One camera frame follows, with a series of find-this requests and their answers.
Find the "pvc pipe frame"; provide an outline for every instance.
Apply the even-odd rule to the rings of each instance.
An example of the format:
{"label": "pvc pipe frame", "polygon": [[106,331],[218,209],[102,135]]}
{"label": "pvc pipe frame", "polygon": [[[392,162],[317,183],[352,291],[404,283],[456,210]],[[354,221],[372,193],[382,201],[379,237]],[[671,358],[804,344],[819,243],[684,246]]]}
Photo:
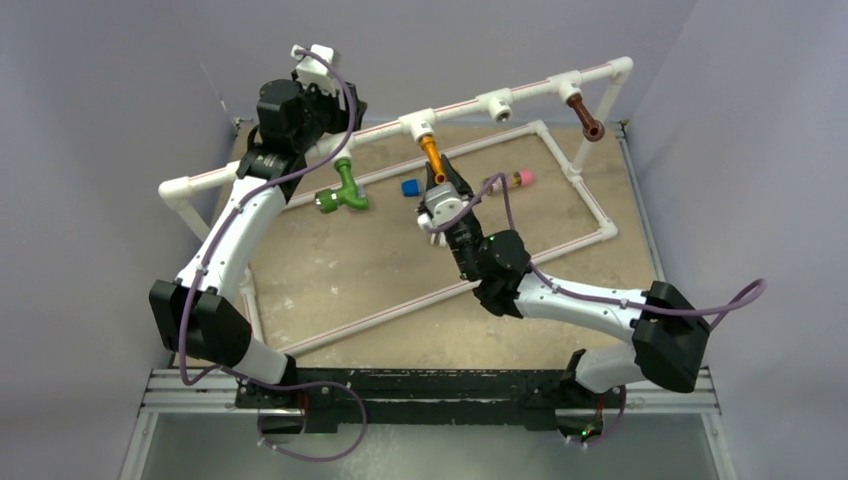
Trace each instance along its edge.
{"label": "pvc pipe frame", "polygon": [[[574,186],[578,194],[580,194],[580,197],[586,203],[586,206],[589,207],[589,210],[592,212],[592,215],[595,217],[595,220],[598,222],[599,225],[598,230],[588,235],[584,235],[575,240],[571,240],[570,242],[557,245],[556,247],[533,255],[533,262],[536,264],[542,264],[555,258],[559,258],[567,253],[573,252],[580,248],[587,247],[594,243],[598,243],[615,237],[618,234],[618,228],[615,226],[612,219],[606,214],[606,212],[604,212],[603,208],[601,208],[601,205],[598,203],[595,197],[592,196],[592,192],[589,191],[589,188],[586,186],[586,183],[583,182],[583,178],[580,176],[580,174],[573,172],[571,162],[568,161],[565,154],[559,148],[559,145],[551,136],[550,132],[548,131],[547,125],[545,125],[545,123],[541,120],[536,120],[522,127],[507,130],[506,132],[492,135],[490,137],[475,140],[473,142],[454,147],[450,150],[454,150],[454,155],[460,154],[458,152],[469,153],[475,150],[480,150],[492,145],[496,145],[498,143],[513,140],[523,135],[530,134],[538,135],[539,138],[541,138],[545,145],[550,149],[551,153],[554,156],[554,159],[556,159],[557,163],[559,163],[563,173],[566,174],[566,178]],[[446,149],[445,153],[450,154],[451,152]],[[423,165],[424,161],[425,159],[418,158],[415,160],[410,160],[408,162],[401,163],[399,165],[396,165],[395,167],[391,167],[390,169],[385,170],[395,169],[394,174],[397,174],[398,172],[406,172],[415,168],[419,168]],[[360,182],[366,181],[366,177],[368,177],[369,175],[372,177],[376,177],[377,179],[383,179],[385,178],[385,176],[391,176],[387,175],[382,170],[380,170],[371,174],[362,175],[361,177],[358,177],[356,179],[356,183],[360,184]],[[304,194],[301,195],[301,197],[306,197],[306,200],[308,202],[308,195],[309,194]],[[435,292],[428,293],[427,295],[420,296],[408,302],[395,305],[386,310],[374,313],[364,318],[360,318],[359,320],[356,320],[354,322],[350,322],[348,324],[336,327],[326,332],[319,333],[318,335],[301,340],[291,345],[287,345],[283,348],[278,348],[277,351],[287,353],[292,356],[298,356],[310,352],[312,350],[316,350],[327,344],[336,342],[338,340],[341,340],[342,338],[354,335],[363,330],[367,330],[369,328],[375,327],[390,320],[394,320],[396,318],[402,317],[417,310],[421,310],[422,308],[428,307],[435,303],[471,291],[474,287],[477,286],[478,283],[479,282],[455,283],[449,287],[445,287],[441,290],[436,290]]]}
{"label": "pvc pipe frame", "polygon": [[[594,114],[595,118],[599,122],[605,122],[607,120],[607,116],[609,115],[609,111],[613,103],[618,97],[618,93],[621,90],[621,86],[629,77],[632,68],[633,60],[631,60],[629,57],[621,57],[615,60],[610,60],[609,62],[604,63],[602,65],[587,68],[584,70],[572,70],[569,72],[561,73],[559,75],[548,77],[547,79],[539,82],[522,85],[520,87],[510,88],[509,91],[512,95],[512,99],[509,103],[511,104],[517,101],[526,100],[528,98],[533,98],[546,94],[557,94],[559,92],[560,86],[564,83],[571,83],[579,86],[584,83],[609,78],[610,84],[607,87],[606,92],[604,92],[604,96],[601,98],[601,103]],[[398,119],[393,122],[388,122],[382,125],[377,125],[375,127],[367,128],[365,130],[360,130],[358,132],[355,132],[351,136],[346,147],[348,150],[351,150],[359,145],[375,142],[377,140],[381,140],[383,138],[387,138],[401,133],[409,133],[410,119],[420,118],[428,121],[428,123],[430,124],[435,124],[440,121],[451,120],[465,115],[488,112],[488,103],[483,100],[480,100],[481,98],[485,99],[486,95],[480,95],[473,100],[455,103],[453,105],[448,105],[445,107],[420,110],[418,112],[413,112],[411,114],[404,115],[403,117],[401,117],[404,121]],[[589,191],[588,187],[586,187],[586,184],[583,182],[583,179],[580,176],[580,172],[582,171],[583,165],[585,164],[586,159],[588,158],[589,153],[591,152],[592,142],[589,142],[584,139],[580,145],[580,148],[578,149],[575,161],[569,162],[568,159],[565,157],[565,154],[557,145],[556,141],[554,141],[553,137],[551,137],[550,133],[548,132],[548,128],[544,124],[544,122],[537,120],[534,122],[530,122],[529,124],[524,125],[522,127],[508,130],[506,132],[502,132],[489,137],[485,137],[476,141],[459,145],[457,147],[445,149],[443,150],[443,153],[449,156],[459,156],[531,133],[535,133],[542,139],[542,141],[544,141],[545,145],[547,145],[547,147],[550,149],[557,163],[560,164],[560,167],[562,168],[563,173],[565,173],[566,178],[577,190],[578,194],[589,207],[589,210],[592,212],[592,214],[595,216],[595,219],[599,223],[599,229],[597,231],[581,238],[578,238],[576,240],[572,240],[571,242],[567,242],[557,247],[546,250],[544,252],[538,253],[533,256],[533,261],[538,264],[541,264],[548,260],[565,255],[566,253],[577,250],[579,248],[583,248],[599,241],[607,240],[617,235],[618,229],[612,222],[612,219],[610,219],[603,211],[600,204],[597,202],[594,196],[592,196],[592,193]],[[343,136],[343,134],[336,134],[319,140],[318,143],[307,152],[306,158],[309,159],[313,157],[321,157],[327,155],[333,148],[335,148],[336,145],[338,145]],[[414,160],[400,163],[393,167],[388,167],[382,170],[361,175],[356,178],[356,183],[358,185],[368,185],[370,183],[378,182],[380,180],[393,177],[395,175],[399,175],[415,170],[417,168],[421,168],[424,166],[426,161],[427,157],[422,156]],[[237,178],[236,171],[238,170],[238,166],[239,162],[234,161],[228,163],[222,168],[201,173],[199,175],[194,175],[192,177],[184,176],[172,180],[167,180],[159,185],[159,196],[162,197],[165,204],[168,205],[169,208],[177,212],[180,218],[182,218],[183,221],[186,222],[191,231],[194,232],[194,234],[197,235],[198,238],[204,240],[209,234],[209,225],[207,225],[206,222],[203,221],[203,218],[192,206],[189,199],[192,195],[199,191],[220,187],[222,185],[235,181]],[[338,186],[340,186],[340,184],[333,184],[324,188],[338,188]],[[289,204],[286,205],[284,211],[289,208],[294,208],[297,206],[305,205],[307,203],[311,203],[315,193],[320,190],[323,190],[324,188],[313,190],[311,192],[307,192],[292,198]],[[359,319],[355,322],[351,322],[347,325],[337,327],[333,330],[329,330],[322,334],[316,335],[306,340],[302,340],[293,345],[289,345],[285,348],[278,350],[288,353],[290,355],[298,355],[300,353],[314,350],[330,342],[336,341],[340,338],[344,338],[348,335],[352,335],[367,328],[379,325],[383,322],[392,320],[407,313],[420,310],[426,306],[432,305],[441,300],[454,297],[463,292],[470,291],[474,288],[475,285],[475,283],[468,282],[457,283],[442,290],[438,290],[431,294],[410,300],[406,303],[396,305],[387,310],[383,310],[382,312],[375,313],[368,317]],[[250,271],[250,268],[245,269],[245,279],[240,285],[240,290],[245,303],[245,310],[247,313],[248,321],[250,322],[253,328],[253,334],[258,340],[264,341],[262,335],[262,325],[259,319],[259,309],[256,302],[256,290],[253,283],[253,274]]]}

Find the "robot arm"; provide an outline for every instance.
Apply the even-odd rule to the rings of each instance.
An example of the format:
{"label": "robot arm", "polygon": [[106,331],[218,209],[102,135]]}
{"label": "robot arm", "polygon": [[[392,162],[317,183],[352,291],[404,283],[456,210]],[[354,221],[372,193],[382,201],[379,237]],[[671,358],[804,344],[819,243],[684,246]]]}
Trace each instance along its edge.
{"label": "robot arm", "polygon": [[[428,165],[428,190],[418,209],[419,225],[430,232],[453,223],[473,193],[446,157],[442,156],[441,163],[448,180],[436,184]],[[493,315],[560,320],[622,341],[613,347],[575,353],[570,373],[584,388],[602,393],[645,379],[676,392],[695,388],[710,333],[707,322],[702,317],[654,315],[628,306],[644,303],[692,310],[673,286],[654,282],[648,291],[613,290],[545,275],[532,267],[518,232],[484,235],[473,211],[444,234],[460,278],[480,281],[474,296]],[[621,305],[580,298],[588,296],[618,298]]]}
{"label": "robot arm", "polygon": [[[296,45],[293,55],[301,48]],[[313,45],[311,51],[325,62],[335,63],[332,49]],[[350,108],[355,107],[354,130],[358,130],[367,108],[354,85],[347,84],[355,104],[348,105],[341,101],[339,85],[325,66],[312,57],[295,56],[301,61],[291,80],[273,80],[260,88],[259,125],[248,136],[247,153],[240,160],[226,213],[176,279],[157,281],[149,293],[167,349],[179,350],[180,324],[186,316],[187,355],[270,384],[281,383],[284,375],[293,373],[294,359],[256,340],[233,300],[259,240],[291,199],[300,179],[266,188],[243,204],[237,215],[227,213],[241,205],[249,192],[306,168],[307,150],[325,133],[344,131]],[[261,143],[255,142],[257,132]],[[189,292],[194,290],[197,293],[185,315]]]}

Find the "cable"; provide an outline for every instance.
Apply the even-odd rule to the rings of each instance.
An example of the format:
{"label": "cable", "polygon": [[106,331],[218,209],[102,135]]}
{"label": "cable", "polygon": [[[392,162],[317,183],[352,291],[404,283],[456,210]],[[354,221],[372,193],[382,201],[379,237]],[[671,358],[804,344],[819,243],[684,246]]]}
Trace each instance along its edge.
{"label": "cable", "polygon": [[[265,184],[263,184],[263,185],[261,185],[257,188],[254,188],[253,190],[247,192],[247,194],[245,194],[245,196],[241,199],[241,201],[239,201],[239,203],[229,212],[229,214],[226,217],[224,217],[224,220],[221,222],[220,228],[218,228],[218,230],[215,232],[215,234],[212,237],[210,237],[209,245],[206,248],[206,252],[203,254],[203,258],[201,258],[201,260],[200,260],[200,265],[199,265],[197,271],[195,272],[194,279],[192,280],[191,286],[188,289],[188,294],[186,296],[186,302],[185,302],[185,305],[183,306],[182,316],[180,318],[180,332],[179,332],[179,339],[178,339],[178,341],[179,341],[178,356],[179,356],[179,359],[180,359],[180,367],[179,368],[180,368],[180,378],[182,379],[183,383],[186,384],[186,385],[194,385],[201,378],[206,376],[209,372],[211,372],[212,370],[215,370],[216,368],[219,368],[218,365],[214,365],[212,367],[207,367],[207,368],[203,369],[194,378],[189,378],[188,370],[187,370],[187,367],[186,367],[186,336],[188,334],[188,319],[189,319],[189,316],[191,314],[191,307],[194,304],[194,297],[197,294],[198,288],[200,287],[200,282],[203,278],[203,275],[206,274],[207,267],[209,265],[210,260],[212,259],[212,255],[215,253],[215,249],[218,247],[218,244],[221,243],[221,239],[224,237],[224,234],[227,232],[230,225],[232,225],[232,223],[236,219],[236,217],[238,217],[238,215],[243,211],[244,206],[247,204],[247,202],[249,202],[253,197],[255,197],[259,193],[261,193],[261,192],[263,192],[263,191],[265,191],[269,188],[274,188],[274,187],[276,187],[276,186],[278,186],[282,183],[288,182],[290,180],[294,180],[296,178],[300,178],[300,177],[306,175],[307,173],[310,173],[310,172],[326,165],[336,155],[338,155],[339,152],[342,151],[342,149],[345,147],[345,145],[347,145],[347,142],[350,140],[350,137],[353,135],[353,130],[354,130],[354,127],[356,125],[356,103],[353,100],[353,94],[351,93],[350,88],[347,86],[347,82],[344,81],[344,78],[342,78],[342,76],[339,74],[339,72],[336,70],[335,67],[333,67],[329,62],[325,61],[319,55],[317,55],[317,54],[315,54],[315,53],[313,53],[309,50],[303,50],[303,49],[296,50],[294,53],[296,55],[306,55],[306,56],[312,57],[315,61],[317,61],[318,63],[323,65],[325,68],[327,68],[327,70],[330,72],[330,74],[332,74],[333,77],[335,77],[335,79],[338,81],[339,85],[341,86],[342,92],[344,94],[345,102],[347,104],[347,109],[348,109],[347,129],[345,130],[345,134],[344,134],[344,137],[342,137],[341,142],[336,146],[336,148],[333,149],[332,152],[330,152],[329,155],[327,155],[327,158],[325,158],[324,160],[316,163],[315,165],[303,168],[301,170],[290,173],[290,174],[285,175],[283,177],[269,181],[269,182],[267,182],[267,183],[265,183]],[[253,141],[254,135],[255,135],[255,133],[252,131],[250,133],[250,139],[249,139],[251,142]],[[256,385],[262,386],[262,387],[270,389],[270,390],[276,390],[276,391],[279,391],[279,392],[289,392],[289,391],[294,391],[294,390],[305,390],[307,388],[312,388],[312,387],[334,387],[334,388],[339,388],[341,390],[344,390],[345,392],[350,394],[353,397],[354,400],[356,400],[356,403],[359,406],[359,411],[362,414],[362,428],[359,432],[359,436],[356,438],[356,440],[353,442],[353,444],[350,447],[348,447],[346,450],[344,450],[343,452],[338,453],[336,455],[329,456],[329,457],[312,457],[312,456],[309,456],[309,455],[303,455],[303,454],[300,454],[300,453],[297,453],[297,452],[292,452],[290,450],[286,450],[286,449],[277,447],[275,444],[271,443],[268,439],[266,439],[264,436],[262,436],[261,420],[260,420],[260,422],[257,424],[259,426],[259,430],[260,430],[260,443],[265,445],[266,447],[274,450],[275,452],[280,452],[280,453],[288,455],[292,458],[297,458],[299,460],[306,460],[306,461],[311,461],[311,462],[331,462],[333,460],[338,460],[338,459],[348,455],[349,453],[351,453],[353,450],[356,449],[356,447],[359,446],[359,444],[362,442],[362,439],[365,437],[365,432],[368,429],[368,416],[367,416],[367,413],[365,411],[365,403],[362,401],[362,399],[359,397],[359,395],[356,394],[356,392],[354,392],[353,390],[351,390],[350,388],[348,388],[345,385],[342,385],[342,384],[336,383],[336,382],[310,382],[310,383],[304,383],[304,384],[299,384],[299,385],[290,385],[290,386],[271,385],[271,384],[261,382],[261,381],[256,380],[256,379],[248,378],[245,375],[242,375],[238,372],[230,370],[226,367],[220,367],[220,368],[224,372],[226,372],[230,375],[233,375],[237,378],[241,378],[243,380],[248,380],[251,383],[254,383]]]}
{"label": "cable", "polygon": [[[346,448],[342,452],[339,452],[335,455],[330,455],[329,457],[313,457],[311,455],[304,455],[302,453],[293,452],[291,450],[287,450],[285,448],[277,446],[276,444],[274,444],[273,442],[268,440],[265,437],[265,435],[262,433],[262,419],[260,418],[256,423],[256,428],[259,431],[259,443],[270,448],[271,450],[273,450],[275,452],[279,452],[279,453],[282,453],[283,455],[288,455],[289,457],[295,458],[297,460],[304,460],[304,461],[307,461],[307,462],[332,462],[334,460],[338,460],[340,458],[343,458],[343,457],[349,455],[354,450],[356,450],[356,447],[358,447],[359,444],[362,443],[362,439],[365,438],[365,434],[368,431],[368,422],[367,422],[368,415],[365,411],[365,402],[363,402],[362,398],[359,395],[357,395],[356,392],[354,392],[347,385],[343,385],[343,384],[337,383],[337,382],[326,382],[326,381],[308,382],[308,383],[301,383],[301,384],[298,384],[298,385],[288,385],[288,386],[271,385],[270,383],[265,383],[265,382],[262,382],[262,381],[259,381],[259,380],[253,379],[253,378],[249,378],[248,376],[242,375],[238,372],[230,370],[229,368],[222,368],[221,370],[223,370],[226,373],[229,373],[230,375],[232,375],[236,378],[240,378],[242,380],[247,380],[250,383],[253,383],[255,385],[259,385],[260,387],[267,388],[269,390],[274,390],[274,391],[277,391],[277,392],[291,392],[291,391],[295,391],[295,390],[306,390],[307,388],[314,388],[314,387],[333,387],[333,388],[338,388],[338,389],[344,390],[347,394],[349,394],[351,397],[353,397],[353,399],[356,401],[356,405],[359,407],[359,413],[362,415],[362,426],[359,429],[359,435],[356,437],[356,440],[354,440],[353,443],[348,448]],[[306,424],[305,424],[305,420],[304,420],[303,430],[305,430],[305,429],[306,429]]]}
{"label": "cable", "polygon": [[615,414],[615,419],[613,419],[612,424],[609,426],[609,428],[605,428],[604,432],[601,433],[601,436],[592,440],[591,442],[581,442],[579,440],[578,441],[570,440],[570,443],[576,443],[576,444],[579,444],[579,445],[586,445],[586,446],[597,445],[598,443],[603,442],[604,440],[609,438],[610,435],[612,435],[618,429],[618,426],[621,424],[621,419],[622,419],[622,417],[624,417],[624,408],[627,405],[627,386],[621,385],[621,386],[618,387],[618,389],[619,389],[619,395],[620,395],[619,401],[621,403],[618,406],[618,413]]}
{"label": "cable", "polygon": [[[476,195],[474,195],[474,197],[471,198],[471,200],[468,202],[468,205],[466,205],[465,207],[462,208],[462,210],[459,211],[459,213],[456,215],[456,217],[452,218],[447,223],[439,225],[438,227],[435,227],[435,228],[425,227],[424,230],[427,233],[430,233],[430,234],[442,233],[442,232],[448,230],[449,228],[453,227],[457,223],[459,223],[459,221],[462,220],[462,217],[464,217],[469,212],[471,212],[471,209],[474,208],[475,205],[480,203],[480,200],[483,197],[483,194],[486,192],[486,190],[489,187],[491,187],[492,185],[494,185],[494,183],[497,182],[498,180],[500,180],[501,184],[503,185],[504,208],[506,210],[506,218],[507,218],[507,222],[509,223],[509,228],[511,228],[512,230],[515,230],[515,221],[512,218],[512,208],[510,207],[510,204],[509,204],[509,189],[507,188],[507,179],[506,179],[506,175],[504,175],[503,173],[497,173],[497,174],[489,177],[488,179],[486,179],[486,181],[483,183],[483,187],[479,190],[479,192]],[[686,316],[697,316],[697,317],[704,317],[704,316],[708,316],[708,315],[718,315],[718,317],[716,317],[712,321],[712,323],[710,324],[711,330],[714,329],[715,327],[717,327],[718,324],[721,323],[722,320],[724,320],[724,318],[727,316],[728,313],[730,313],[734,310],[739,310],[740,308],[749,305],[751,302],[753,302],[754,300],[759,298],[760,295],[763,294],[763,292],[765,291],[766,286],[767,286],[765,279],[759,278],[757,280],[754,280],[750,284],[748,284],[742,290],[740,290],[739,293],[737,293],[727,305],[724,305],[724,306],[721,306],[721,307],[702,308],[702,309],[695,309],[695,310],[682,310],[682,309],[678,310],[678,309],[672,309],[672,308],[655,307],[653,305],[647,305],[647,304],[639,303],[639,302],[630,302],[627,299],[622,299],[622,298],[601,297],[601,296],[596,296],[596,295],[584,295],[582,293],[572,292],[571,290],[567,290],[565,288],[562,288],[559,285],[555,285],[550,279],[545,277],[545,275],[541,271],[539,271],[538,267],[536,267],[536,265],[533,264],[532,262],[530,263],[530,268],[533,270],[533,273],[535,273],[536,276],[539,277],[539,279],[542,281],[542,283],[547,285],[549,288],[553,289],[554,291],[556,291],[557,293],[559,293],[561,295],[565,295],[567,297],[571,297],[571,298],[574,298],[574,299],[577,299],[577,300],[583,300],[583,301],[594,302],[594,303],[603,303],[603,304],[606,304],[606,305],[615,305],[615,306],[619,306],[621,308],[628,308],[628,307],[638,308],[640,310],[650,312],[650,313],[654,313],[654,314],[657,314],[657,315],[672,315],[672,316],[686,315]]]}

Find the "blue block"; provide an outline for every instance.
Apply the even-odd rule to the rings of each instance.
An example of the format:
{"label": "blue block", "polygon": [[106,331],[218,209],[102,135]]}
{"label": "blue block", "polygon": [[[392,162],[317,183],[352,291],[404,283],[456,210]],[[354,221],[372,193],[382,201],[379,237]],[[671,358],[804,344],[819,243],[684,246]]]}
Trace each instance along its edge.
{"label": "blue block", "polygon": [[400,190],[403,192],[404,197],[417,197],[421,195],[421,184],[415,178],[405,180],[400,184]]}

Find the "purple cable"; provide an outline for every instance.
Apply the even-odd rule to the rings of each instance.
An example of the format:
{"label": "purple cable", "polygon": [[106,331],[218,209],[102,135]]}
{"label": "purple cable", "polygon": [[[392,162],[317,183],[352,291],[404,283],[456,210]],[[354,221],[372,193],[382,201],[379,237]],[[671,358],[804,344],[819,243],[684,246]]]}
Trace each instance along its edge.
{"label": "purple cable", "polygon": [[[180,359],[180,378],[182,379],[183,383],[186,384],[186,385],[194,385],[201,378],[205,377],[212,370],[215,370],[216,368],[220,368],[218,365],[213,365],[211,367],[207,367],[207,368],[203,369],[194,378],[189,378],[188,370],[186,368],[186,336],[188,334],[188,318],[191,314],[191,306],[194,303],[194,297],[197,294],[198,288],[200,287],[201,279],[203,278],[203,275],[205,274],[206,267],[209,265],[209,262],[212,258],[212,255],[215,253],[215,249],[221,243],[221,240],[223,239],[224,234],[227,232],[230,225],[232,225],[232,223],[236,219],[236,217],[243,211],[244,205],[246,205],[247,202],[249,202],[253,197],[255,197],[259,193],[261,193],[261,192],[263,192],[263,191],[265,191],[269,188],[273,188],[273,187],[276,187],[276,186],[278,186],[282,183],[288,182],[290,180],[300,178],[300,177],[306,175],[307,173],[310,173],[310,172],[326,165],[327,163],[329,163],[333,159],[333,157],[335,157],[336,155],[338,155],[339,152],[342,151],[342,149],[345,147],[347,142],[350,140],[350,137],[353,135],[354,126],[356,125],[356,103],[353,101],[353,94],[351,93],[350,88],[348,88],[347,83],[344,81],[342,76],[339,74],[339,72],[336,70],[335,67],[333,67],[328,62],[326,62],[323,58],[321,58],[320,56],[318,56],[317,54],[315,54],[311,51],[301,49],[301,50],[295,51],[295,54],[306,55],[306,56],[312,57],[318,63],[320,63],[321,65],[326,67],[327,70],[329,70],[329,72],[333,75],[333,77],[335,77],[336,80],[339,82],[339,85],[341,86],[342,92],[344,93],[345,102],[346,102],[347,108],[348,108],[347,129],[345,130],[344,137],[342,137],[342,141],[336,146],[335,149],[333,149],[332,152],[330,152],[329,155],[327,155],[327,158],[325,158],[324,160],[322,160],[322,161],[320,161],[320,162],[318,162],[315,165],[312,165],[310,167],[303,168],[303,169],[298,170],[294,173],[290,173],[290,174],[285,175],[281,178],[267,182],[267,183],[255,188],[255,189],[247,192],[247,194],[241,199],[241,201],[239,201],[238,205],[236,205],[230,211],[230,213],[224,218],[224,220],[221,222],[220,228],[210,238],[209,246],[207,247],[206,252],[203,254],[203,258],[201,258],[201,260],[200,260],[200,268],[197,270],[197,272],[195,272],[194,279],[192,280],[191,286],[188,289],[188,294],[186,296],[186,302],[185,302],[185,305],[183,306],[182,317],[180,318],[180,333],[179,333],[179,339],[178,339],[178,343],[179,343],[178,354],[179,354],[179,359]],[[293,458],[297,458],[297,459],[300,459],[300,460],[306,460],[306,461],[312,461],[312,462],[330,462],[330,461],[333,461],[333,460],[338,460],[339,458],[342,458],[342,457],[348,455],[349,453],[351,453],[354,449],[356,449],[357,446],[359,446],[359,444],[362,442],[362,439],[365,437],[365,432],[367,431],[367,428],[368,428],[367,427],[368,422],[367,422],[367,414],[366,414],[366,411],[365,411],[365,404],[362,402],[362,399],[359,398],[359,396],[356,394],[356,392],[354,392],[353,390],[351,390],[350,388],[348,388],[345,385],[342,385],[340,383],[335,383],[335,382],[311,382],[311,383],[304,383],[304,384],[300,384],[300,385],[291,385],[291,386],[271,385],[271,384],[268,384],[268,383],[260,382],[260,381],[255,380],[255,379],[249,379],[249,378],[245,377],[244,375],[241,375],[238,372],[232,371],[228,368],[222,368],[222,370],[226,373],[229,373],[230,375],[234,375],[234,376],[242,378],[242,379],[247,379],[252,383],[255,383],[257,385],[260,385],[262,387],[272,389],[272,390],[285,392],[285,391],[293,391],[293,390],[302,390],[302,389],[306,389],[306,388],[310,388],[310,387],[322,387],[322,386],[335,387],[335,388],[340,388],[340,389],[344,390],[345,392],[349,393],[354,398],[354,400],[356,400],[356,403],[359,405],[359,411],[362,414],[362,429],[360,430],[359,436],[357,437],[356,441],[353,442],[353,445],[351,445],[345,451],[343,451],[339,454],[330,456],[330,457],[311,457],[311,456],[308,456],[308,455],[303,455],[303,454],[300,454],[300,453],[296,453],[296,452],[292,452],[292,451],[288,451],[288,450],[279,448],[276,445],[269,442],[266,438],[262,437],[261,438],[262,444],[271,448],[272,450],[274,450],[276,452],[281,452],[281,453],[284,453],[288,456],[291,456]]]}
{"label": "purple cable", "polygon": [[253,384],[259,385],[260,387],[264,387],[264,388],[267,388],[269,390],[275,390],[275,391],[278,391],[278,392],[291,392],[291,391],[294,391],[294,390],[305,390],[307,388],[313,388],[313,387],[334,387],[334,388],[344,390],[351,397],[353,397],[354,400],[356,400],[356,404],[359,407],[359,413],[362,415],[362,427],[359,430],[359,435],[356,437],[356,440],[354,440],[353,443],[347,449],[345,449],[344,451],[339,452],[335,455],[330,455],[329,457],[313,457],[311,455],[304,455],[302,453],[297,453],[297,452],[293,452],[291,450],[286,450],[285,448],[278,447],[277,445],[272,443],[270,440],[265,438],[265,436],[262,434],[262,419],[260,418],[256,422],[256,428],[259,431],[259,440],[262,443],[262,445],[270,448],[271,450],[273,450],[275,452],[280,452],[284,455],[288,455],[289,457],[295,458],[297,460],[304,460],[304,461],[307,461],[307,462],[332,462],[332,461],[338,460],[340,458],[343,458],[343,457],[349,455],[354,450],[356,450],[356,447],[358,447],[359,444],[362,443],[362,439],[365,438],[365,433],[368,431],[368,422],[366,421],[367,413],[365,412],[365,403],[362,401],[362,398],[360,398],[359,395],[356,394],[356,392],[351,390],[346,385],[342,385],[341,383],[336,383],[336,382],[325,382],[325,381],[301,383],[301,384],[298,384],[298,385],[289,385],[289,386],[271,385],[270,383],[265,383],[265,382],[261,382],[261,381],[256,380],[256,379],[249,378],[246,375],[242,375],[238,372],[230,370],[229,368],[222,368],[222,370],[226,373],[229,373],[230,375],[232,375],[234,377],[240,378],[242,380],[247,380],[247,381],[249,381]]}
{"label": "purple cable", "polygon": [[[431,233],[431,234],[432,233],[442,233],[442,232],[448,230],[449,228],[453,227],[454,225],[456,225],[460,220],[462,220],[462,217],[467,215],[468,212],[470,212],[471,209],[474,208],[475,205],[480,203],[480,199],[483,197],[483,194],[486,192],[486,190],[489,187],[491,187],[498,180],[500,180],[501,184],[503,185],[504,207],[506,209],[506,218],[507,218],[507,222],[509,223],[509,228],[515,230],[515,222],[512,218],[512,208],[510,208],[510,205],[509,205],[509,189],[508,189],[508,186],[507,186],[507,179],[506,179],[506,175],[504,175],[503,173],[498,173],[498,174],[493,175],[493,176],[489,177],[488,179],[486,179],[486,181],[483,183],[483,187],[480,189],[480,191],[476,195],[474,195],[473,198],[471,198],[471,200],[468,202],[468,205],[466,205],[462,210],[460,210],[459,213],[456,215],[456,217],[454,217],[449,222],[447,222],[443,225],[439,225],[438,227],[435,227],[435,228],[426,228],[425,227],[424,230],[427,233]],[[577,299],[577,300],[583,300],[583,301],[594,302],[594,303],[603,303],[603,304],[606,304],[606,305],[615,305],[615,306],[618,306],[618,307],[621,307],[621,308],[628,308],[628,307],[638,308],[640,310],[643,310],[643,311],[646,311],[646,312],[651,312],[651,313],[654,313],[654,314],[657,314],[657,315],[672,315],[672,316],[687,315],[687,316],[697,316],[697,317],[704,317],[704,316],[707,316],[707,315],[718,315],[712,321],[712,323],[710,324],[711,330],[716,328],[718,326],[718,324],[721,323],[722,320],[724,320],[724,318],[727,316],[728,313],[730,313],[734,310],[739,310],[740,308],[749,305],[751,302],[753,302],[754,300],[759,298],[760,295],[763,294],[763,292],[765,291],[766,286],[767,286],[765,279],[758,278],[757,280],[754,280],[753,282],[748,284],[745,288],[740,290],[739,293],[737,293],[736,296],[734,296],[733,299],[727,305],[724,305],[722,307],[702,308],[702,309],[695,309],[695,310],[677,310],[677,309],[673,309],[673,308],[655,307],[653,305],[647,305],[647,304],[639,303],[639,302],[628,302],[626,299],[621,299],[621,298],[600,297],[600,296],[595,296],[595,295],[584,295],[582,293],[572,292],[571,290],[567,290],[565,288],[562,288],[559,285],[555,285],[549,278],[545,277],[545,275],[541,271],[539,271],[539,268],[536,267],[536,265],[534,265],[533,263],[530,263],[530,268],[533,269],[533,273],[535,273],[536,276],[539,277],[539,279],[542,281],[542,283],[547,285],[549,288],[553,289],[554,291],[556,291],[557,293],[559,293],[561,295],[565,295],[567,297],[571,297],[571,298],[574,298],[574,299]]]}

